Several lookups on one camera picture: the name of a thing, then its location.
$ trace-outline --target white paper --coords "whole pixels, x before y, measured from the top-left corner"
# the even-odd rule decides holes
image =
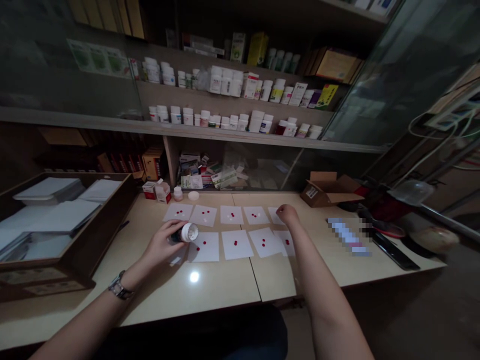
[[[195,209],[193,209],[193,214],[190,217],[190,222],[192,224],[213,228],[216,216],[217,209],[215,207],[196,205]]]
[[[280,220],[279,216],[277,215],[277,209],[278,209],[278,207],[269,207],[268,208],[268,212],[270,213],[271,221],[274,224],[277,224],[277,225],[285,225],[285,223],[282,220]]]
[[[245,230],[222,231],[221,241],[225,251],[225,259],[242,259],[254,256],[249,237]]]
[[[244,217],[241,206],[220,206],[220,223],[243,225]]]
[[[218,232],[200,232],[188,248],[188,261],[191,263],[208,263],[220,261]]]
[[[290,231],[278,231],[274,230],[273,234],[280,240],[283,244],[284,251],[282,252],[283,256],[295,256],[294,240],[292,239],[292,234]]]
[[[270,224],[270,220],[261,206],[244,206],[243,211],[250,225]]]
[[[163,221],[182,220],[188,221],[192,214],[193,205],[173,203],[168,207]]]
[[[256,252],[261,258],[266,258],[274,254],[282,253],[285,249],[279,238],[274,235],[269,227],[249,231],[251,242],[255,245]]]

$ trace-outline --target cable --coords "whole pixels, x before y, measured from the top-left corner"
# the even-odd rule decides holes
[[[410,173],[412,171],[414,171],[416,168],[418,168],[420,166],[420,164],[422,164],[425,160],[427,160],[430,156],[432,156],[438,149],[440,149],[443,145],[445,145],[449,140],[450,138],[455,134],[455,132],[457,131],[459,127],[459,123],[456,122],[455,124],[453,124],[453,131],[450,133],[450,135],[448,135],[445,139],[443,139],[443,141],[438,144],[438,146],[436,148],[434,148],[432,151],[430,151],[427,155],[425,155],[422,159],[420,159],[419,161],[417,161],[417,163],[415,165],[412,166],[412,168],[410,168],[410,170],[408,170],[405,175],[403,175],[400,180],[398,180],[395,185],[392,187],[392,189],[395,189],[397,187],[398,184],[400,184],[408,175],[410,175]]]

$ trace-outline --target pharmacy shelf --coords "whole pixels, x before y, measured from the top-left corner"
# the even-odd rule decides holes
[[[108,130],[355,153],[382,154],[388,150],[388,147],[384,146],[367,146],[273,134],[223,130],[219,128],[176,125],[152,121],[125,120],[114,117],[81,115],[4,106],[0,106],[0,121],[7,123]]]

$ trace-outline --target hand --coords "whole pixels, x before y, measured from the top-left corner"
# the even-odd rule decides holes
[[[294,222],[299,222],[299,215],[297,210],[292,205],[283,204],[277,210],[276,214],[286,225],[289,225]]]

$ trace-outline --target cardboard box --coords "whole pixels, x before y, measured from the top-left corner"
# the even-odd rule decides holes
[[[334,171],[311,171],[310,180],[307,182],[300,197],[311,208],[325,208],[364,199],[354,193],[360,187],[359,183],[347,175],[342,175],[337,180],[337,173]]]

